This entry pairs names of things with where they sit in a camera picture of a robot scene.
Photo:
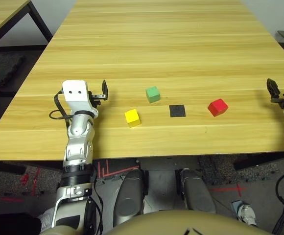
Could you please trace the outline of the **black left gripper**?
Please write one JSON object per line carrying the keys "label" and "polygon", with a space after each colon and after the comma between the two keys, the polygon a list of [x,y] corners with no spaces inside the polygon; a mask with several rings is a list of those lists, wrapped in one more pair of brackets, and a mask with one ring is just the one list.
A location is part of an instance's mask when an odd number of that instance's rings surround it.
{"label": "black left gripper", "polygon": [[102,92],[103,94],[92,94],[91,91],[88,91],[90,103],[94,108],[97,108],[99,105],[101,105],[101,100],[108,99],[108,87],[106,80],[103,80],[102,82]]}

